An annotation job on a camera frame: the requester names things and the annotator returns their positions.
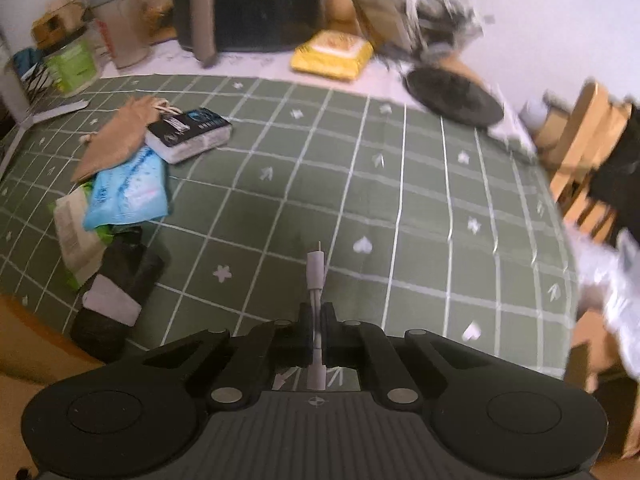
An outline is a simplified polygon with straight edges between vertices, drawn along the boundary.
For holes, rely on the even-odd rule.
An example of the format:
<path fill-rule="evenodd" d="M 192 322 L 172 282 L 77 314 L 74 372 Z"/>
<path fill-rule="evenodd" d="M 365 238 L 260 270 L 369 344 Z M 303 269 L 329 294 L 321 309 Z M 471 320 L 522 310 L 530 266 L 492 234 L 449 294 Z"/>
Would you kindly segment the black sock with white band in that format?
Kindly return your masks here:
<path fill-rule="evenodd" d="M 70 328 L 70 339 L 103 363 L 122 356 L 126 338 L 164 270 L 164 260 L 143 244 L 142 234 L 140 226 L 115 233 Z"/>

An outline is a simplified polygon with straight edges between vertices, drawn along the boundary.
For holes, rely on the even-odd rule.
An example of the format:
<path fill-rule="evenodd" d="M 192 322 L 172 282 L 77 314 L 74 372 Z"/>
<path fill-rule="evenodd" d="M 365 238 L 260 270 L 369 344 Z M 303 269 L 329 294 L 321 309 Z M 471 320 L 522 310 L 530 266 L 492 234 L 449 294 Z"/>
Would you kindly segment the blue tissue pack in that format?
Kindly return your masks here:
<path fill-rule="evenodd" d="M 96 175 L 84 228 L 155 220 L 165 217 L 168 209 L 165 162 L 144 146 L 128 162 Z"/>

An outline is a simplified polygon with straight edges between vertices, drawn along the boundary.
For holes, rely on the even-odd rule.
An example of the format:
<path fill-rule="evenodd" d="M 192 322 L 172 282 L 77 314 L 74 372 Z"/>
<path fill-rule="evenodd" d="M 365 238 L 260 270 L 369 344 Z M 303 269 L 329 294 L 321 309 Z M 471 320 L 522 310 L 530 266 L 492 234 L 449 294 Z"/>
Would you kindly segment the green white packet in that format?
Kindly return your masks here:
<path fill-rule="evenodd" d="M 89 231 L 84 228 L 91 194 L 92 183 L 84 183 L 58 198 L 52 209 L 67 283 L 73 290 L 81 289 L 99 271 L 105 249 L 113 239 L 108 226 Z"/>

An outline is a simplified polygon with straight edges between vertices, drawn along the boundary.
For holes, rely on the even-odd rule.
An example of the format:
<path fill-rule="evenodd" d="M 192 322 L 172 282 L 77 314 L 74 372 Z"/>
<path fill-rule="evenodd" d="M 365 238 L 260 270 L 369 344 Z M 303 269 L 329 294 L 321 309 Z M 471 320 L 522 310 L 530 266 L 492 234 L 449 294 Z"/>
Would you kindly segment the black white small box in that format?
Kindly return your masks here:
<path fill-rule="evenodd" d="M 226 118 L 199 107 L 151 122 L 146 126 L 144 143 L 164 162 L 177 165 L 227 144 L 232 130 Z"/>

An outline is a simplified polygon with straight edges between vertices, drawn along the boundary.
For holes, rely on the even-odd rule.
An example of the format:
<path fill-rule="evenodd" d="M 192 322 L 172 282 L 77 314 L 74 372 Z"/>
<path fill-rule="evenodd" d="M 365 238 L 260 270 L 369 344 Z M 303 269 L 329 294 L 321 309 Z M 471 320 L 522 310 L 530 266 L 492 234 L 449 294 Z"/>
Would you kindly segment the black round kettle base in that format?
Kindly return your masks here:
<path fill-rule="evenodd" d="M 404 77 L 410 96 L 442 118 L 474 128 L 504 118 L 500 102 L 468 77 L 435 66 L 417 67 Z"/>

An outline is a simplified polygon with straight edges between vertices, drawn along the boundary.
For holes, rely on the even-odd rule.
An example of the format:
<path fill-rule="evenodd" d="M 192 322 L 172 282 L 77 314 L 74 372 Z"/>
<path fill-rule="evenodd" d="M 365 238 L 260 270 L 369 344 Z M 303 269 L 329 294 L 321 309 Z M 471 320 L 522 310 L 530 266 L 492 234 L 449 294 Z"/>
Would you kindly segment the white plastic bag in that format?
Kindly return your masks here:
<path fill-rule="evenodd" d="M 613 247 L 567 229 L 578 277 L 573 344 L 588 348 L 588 373 L 621 367 L 639 379 L 639 242 L 628 229 Z"/>

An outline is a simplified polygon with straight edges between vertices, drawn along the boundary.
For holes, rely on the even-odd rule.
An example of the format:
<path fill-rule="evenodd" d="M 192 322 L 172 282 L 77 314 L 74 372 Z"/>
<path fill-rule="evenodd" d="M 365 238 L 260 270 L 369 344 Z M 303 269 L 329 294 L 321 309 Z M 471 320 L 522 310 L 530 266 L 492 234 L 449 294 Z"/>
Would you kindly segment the yellow wet wipes pack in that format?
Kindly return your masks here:
<path fill-rule="evenodd" d="M 322 30 L 295 49 L 290 66 L 294 72 L 353 81 L 372 55 L 369 41 L 346 32 Z"/>

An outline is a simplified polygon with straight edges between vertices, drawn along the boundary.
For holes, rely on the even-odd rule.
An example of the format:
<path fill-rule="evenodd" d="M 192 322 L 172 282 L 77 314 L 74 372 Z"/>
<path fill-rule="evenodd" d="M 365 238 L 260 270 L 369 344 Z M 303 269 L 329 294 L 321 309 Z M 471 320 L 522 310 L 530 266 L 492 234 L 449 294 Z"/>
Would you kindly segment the wooden chair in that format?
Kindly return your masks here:
<path fill-rule="evenodd" d="M 551 94 L 544 104 L 547 117 L 533 139 L 552 197 L 567 224 L 603 243 L 613 232 L 617 211 L 590 197 L 590 185 L 628 126 L 631 104 L 611 100 L 605 85 L 593 79 L 585 81 L 570 110 Z"/>

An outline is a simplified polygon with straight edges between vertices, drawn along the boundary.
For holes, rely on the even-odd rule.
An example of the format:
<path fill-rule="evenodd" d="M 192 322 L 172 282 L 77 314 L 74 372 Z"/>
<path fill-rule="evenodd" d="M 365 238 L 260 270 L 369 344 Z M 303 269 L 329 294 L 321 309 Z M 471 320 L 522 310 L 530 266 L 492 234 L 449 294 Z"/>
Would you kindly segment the black bag on chair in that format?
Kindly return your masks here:
<path fill-rule="evenodd" d="M 610 246 L 616 245 L 616 237 L 623 229 L 639 241 L 639 134 L 639 104 L 631 102 L 631 113 L 620 140 L 590 181 L 588 198 L 615 212 L 611 231 L 605 237 Z"/>

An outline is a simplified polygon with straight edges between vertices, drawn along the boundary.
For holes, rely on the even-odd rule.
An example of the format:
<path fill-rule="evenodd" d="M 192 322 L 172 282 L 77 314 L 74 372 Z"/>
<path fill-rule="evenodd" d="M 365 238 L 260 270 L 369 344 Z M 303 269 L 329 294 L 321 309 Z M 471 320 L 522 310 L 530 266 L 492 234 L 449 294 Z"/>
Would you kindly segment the glass bowl with clutter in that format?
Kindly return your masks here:
<path fill-rule="evenodd" d="M 474 0 L 352 0 L 360 32 L 389 58 L 446 58 L 483 36 Z"/>

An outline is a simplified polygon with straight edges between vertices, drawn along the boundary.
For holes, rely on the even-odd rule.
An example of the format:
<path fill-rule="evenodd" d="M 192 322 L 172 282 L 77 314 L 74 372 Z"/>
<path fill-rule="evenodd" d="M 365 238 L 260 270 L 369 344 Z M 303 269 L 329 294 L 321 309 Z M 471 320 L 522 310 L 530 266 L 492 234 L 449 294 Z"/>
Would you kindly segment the green label jar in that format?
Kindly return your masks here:
<path fill-rule="evenodd" d="M 32 22 L 32 39 L 55 88 L 73 96 L 100 76 L 88 37 L 85 0 L 52 0 Z"/>

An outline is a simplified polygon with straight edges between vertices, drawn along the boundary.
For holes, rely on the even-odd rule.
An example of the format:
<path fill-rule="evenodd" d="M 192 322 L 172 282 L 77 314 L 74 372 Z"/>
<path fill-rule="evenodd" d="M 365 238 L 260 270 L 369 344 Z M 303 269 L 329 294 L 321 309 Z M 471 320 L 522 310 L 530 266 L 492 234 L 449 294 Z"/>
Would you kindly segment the black air fryer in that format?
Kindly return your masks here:
<path fill-rule="evenodd" d="M 191 51 L 191 0 L 172 2 L 178 45 Z M 324 25 L 324 0 L 213 0 L 213 11 L 222 52 L 290 50 Z"/>

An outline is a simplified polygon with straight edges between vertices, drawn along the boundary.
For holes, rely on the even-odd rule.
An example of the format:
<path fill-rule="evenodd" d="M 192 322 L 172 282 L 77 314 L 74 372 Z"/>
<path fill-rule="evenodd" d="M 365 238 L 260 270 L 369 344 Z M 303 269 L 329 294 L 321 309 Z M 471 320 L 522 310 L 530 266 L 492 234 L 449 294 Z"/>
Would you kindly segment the white phone gimbal tripod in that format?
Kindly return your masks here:
<path fill-rule="evenodd" d="M 26 132 L 33 125 L 46 120 L 64 116 L 89 105 L 87 100 L 77 100 L 50 110 L 36 112 L 29 101 L 26 90 L 11 61 L 9 49 L 1 40 L 1 102 L 17 124 L 17 134 L 7 148 L 1 149 L 1 177 L 4 177 L 9 164 L 20 146 Z"/>

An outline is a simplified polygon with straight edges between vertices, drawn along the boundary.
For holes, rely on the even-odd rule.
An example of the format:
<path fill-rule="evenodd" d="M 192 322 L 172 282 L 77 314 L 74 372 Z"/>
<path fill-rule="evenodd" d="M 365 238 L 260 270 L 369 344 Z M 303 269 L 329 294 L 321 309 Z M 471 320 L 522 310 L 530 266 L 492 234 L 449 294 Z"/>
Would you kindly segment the grey lid shaker bottle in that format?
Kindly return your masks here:
<path fill-rule="evenodd" d="M 149 55 L 142 0 L 89 0 L 89 8 L 119 70 L 136 65 Z"/>

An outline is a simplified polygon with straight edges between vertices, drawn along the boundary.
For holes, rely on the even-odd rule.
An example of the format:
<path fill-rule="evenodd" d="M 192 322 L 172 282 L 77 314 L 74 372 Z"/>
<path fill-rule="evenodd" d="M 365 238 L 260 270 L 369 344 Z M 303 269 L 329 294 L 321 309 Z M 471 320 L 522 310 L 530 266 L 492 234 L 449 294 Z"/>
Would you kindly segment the tan drawstring pouch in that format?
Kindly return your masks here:
<path fill-rule="evenodd" d="M 156 96 L 130 98 L 88 141 L 88 148 L 70 177 L 73 184 L 84 183 L 100 171 L 115 168 L 142 148 L 146 127 L 163 115 L 177 115 L 180 108 Z"/>

